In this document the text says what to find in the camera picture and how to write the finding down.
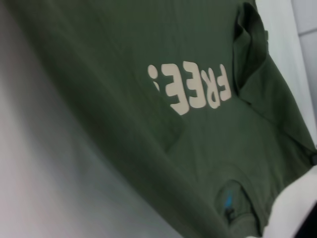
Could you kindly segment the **dark green FREE t-shirt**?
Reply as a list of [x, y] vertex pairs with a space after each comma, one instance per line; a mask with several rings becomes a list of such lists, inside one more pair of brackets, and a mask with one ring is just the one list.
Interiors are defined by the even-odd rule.
[[2, 0], [116, 169], [184, 238], [261, 237], [317, 154], [255, 0]]

